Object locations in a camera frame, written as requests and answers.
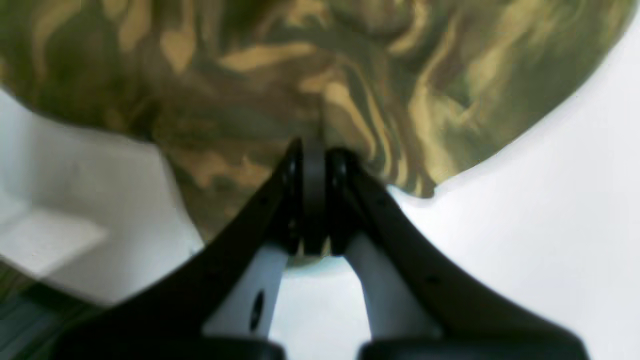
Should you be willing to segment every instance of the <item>white surface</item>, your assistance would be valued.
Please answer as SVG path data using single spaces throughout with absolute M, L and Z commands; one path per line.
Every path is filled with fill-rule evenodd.
M 513 145 L 440 186 L 433 200 L 398 195 L 436 246 L 497 291 L 582 336 L 594 360 L 640 359 L 639 64 L 636 19 L 596 74 Z M 63 209 L 109 231 L 106 245 L 79 256 L 61 280 L 108 297 L 186 258 L 189 241 L 175 239 L 188 239 L 191 230 L 172 212 L 170 197 L 157 196 L 167 186 L 154 183 L 162 166 L 153 150 L 121 139 L 52 146 L 45 138 L 57 130 L 45 136 L 29 115 L 6 110 L 6 99 L 0 108 L 0 175 L 11 195 L 0 196 L 8 199 L 0 215 L 18 216 L 27 207 L 20 197 L 31 194 L 37 201 L 30 206 Z M 25 139 L 32 151 L 17 152 Z M 7 168 L 23 167 L 21 156 L 31 163 L 17 181 Z M 68 185 L 85 174 L 72 172 L 78 170 L 69 159 L 89 169 L 80 184 Z M 127 222 L 133 215 L 141 217 Z M 184 233 L 172 233 L 177 229 Z M 96 252 L 111 257 L 93 263 Z M 348 267 L 289 274 L 271 337 L 293 360 L 352 359 L 368 330 Z
M 0 109 L 0 258 L 110 304 L 202 247 L 154 147 Z

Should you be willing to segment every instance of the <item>camouflage fabric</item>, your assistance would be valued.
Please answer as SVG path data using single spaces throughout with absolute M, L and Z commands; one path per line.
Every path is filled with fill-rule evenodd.
M 575 91 L 634 10 L 634 0 L 0 0 L 0 82 L 54 120 L 155 143 L 208 240 L 297 136 L 348 147 L 382 181 L 432 196 Z

